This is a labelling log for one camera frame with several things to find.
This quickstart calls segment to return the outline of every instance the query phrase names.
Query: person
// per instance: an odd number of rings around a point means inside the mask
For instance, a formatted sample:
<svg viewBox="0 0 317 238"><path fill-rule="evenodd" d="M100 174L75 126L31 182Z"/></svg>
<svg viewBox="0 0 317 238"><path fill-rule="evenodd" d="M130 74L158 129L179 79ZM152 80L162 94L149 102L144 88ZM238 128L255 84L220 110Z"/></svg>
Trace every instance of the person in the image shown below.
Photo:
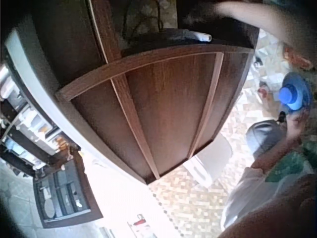
<svg viewBox="0 0 317 238"><path fill-rule="evenodd" d="M316 67L315 22L298 12L228 1L200 5L186 21L240 20L271 33ZM287 115L286 130L274 120L248 129L247 143L255 160L229 195L219 238L317 237L317 143L300 140L308 117L309 110L302 109Z"/></svg>

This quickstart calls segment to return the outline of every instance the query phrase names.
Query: cabinet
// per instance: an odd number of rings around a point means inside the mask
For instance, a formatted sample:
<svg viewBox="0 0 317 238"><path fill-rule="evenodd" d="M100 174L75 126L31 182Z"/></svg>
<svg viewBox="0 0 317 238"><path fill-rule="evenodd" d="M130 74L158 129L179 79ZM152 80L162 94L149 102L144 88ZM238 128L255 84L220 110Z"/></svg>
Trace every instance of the cabinet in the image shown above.
<svg viewBox="0 0 317 238"><path fill-rule="evenodd" d="M194 2L177 2L179 18ZM166 42L130 54L118 46L106 0L38 1L32 19L60 103L71 102L110 149L106 157L145 184L212 143L242 89L259 32L224 19L190 26L211 33L209 44Z"/></svg>

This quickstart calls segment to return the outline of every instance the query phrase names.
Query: hand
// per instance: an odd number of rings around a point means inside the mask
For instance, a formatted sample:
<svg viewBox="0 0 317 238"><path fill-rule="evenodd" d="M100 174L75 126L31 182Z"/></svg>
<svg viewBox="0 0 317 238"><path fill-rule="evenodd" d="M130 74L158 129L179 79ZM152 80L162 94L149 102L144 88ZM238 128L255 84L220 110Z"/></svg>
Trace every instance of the hand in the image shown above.
<svg viewBox="0 0 317 238"><path fill-rule="evenodd" d="M286 139L289 141L298 141L302 132L305 129L307 119L309 117L309 110L304 109L299 112L288 114Z"/></svg>

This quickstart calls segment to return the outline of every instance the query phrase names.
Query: cable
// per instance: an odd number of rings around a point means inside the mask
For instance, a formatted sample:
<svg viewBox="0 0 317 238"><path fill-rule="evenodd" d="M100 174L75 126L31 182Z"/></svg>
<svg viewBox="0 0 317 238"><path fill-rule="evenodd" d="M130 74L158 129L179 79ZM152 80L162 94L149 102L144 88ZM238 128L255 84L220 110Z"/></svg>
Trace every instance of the cable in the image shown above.
<svg viewBox="0 0 317 238"><path fill-rule="evenodd" d="M147 19L157 19L158 20L158 31L161 32L163 30L163 22L160 18L160 5L159 5L159 1L158 0L153 0L155 1L156 5L157 5L157 9L158 9L158 16L144 16L139 22L138 24L133 28L131 35L129 37L129 42L131 41L135 31L139 28L139 26ZM129 2L126 5L125 11L124 11L124 15L123 15L123 25L122 25L122 37L124 39L126 39L126 32L127 32L127 17L128 17L128 11L129 8L131 6L132 0L129 0Z"/></svg>
<svg viewBox="0 0 317 238"><path fill-rule="evenodd" d="M159 31L160 31L160 32L162 31L162 29L163 29L163 22L162 22L157 16L145 16L145 17L143 17L143 19L141 19L141 20L139 21L139 23L133 28L128 43L130 43L131 39L133 38L133 35L134 35L135 31L139 28L139 26L140 26L145 20L151 19L151 18L155 18L155 19L157 18L157 19L158 19L158 24L159 24L159 25L158 25L158 28L159 28Z"/></svg>

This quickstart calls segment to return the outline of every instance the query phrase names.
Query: blue bottle lid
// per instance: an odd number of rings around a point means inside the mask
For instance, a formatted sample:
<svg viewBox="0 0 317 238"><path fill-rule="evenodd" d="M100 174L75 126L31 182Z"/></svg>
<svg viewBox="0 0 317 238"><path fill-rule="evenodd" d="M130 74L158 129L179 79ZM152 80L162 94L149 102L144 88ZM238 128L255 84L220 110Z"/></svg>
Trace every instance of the blue bottle lid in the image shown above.
<svg viewBox="0 0 317 238"><path fill-rule="evenodd" d="M284 104L292 104L297 100L297 90L292 84L286 84L279 91L280 101Z"/></svg>

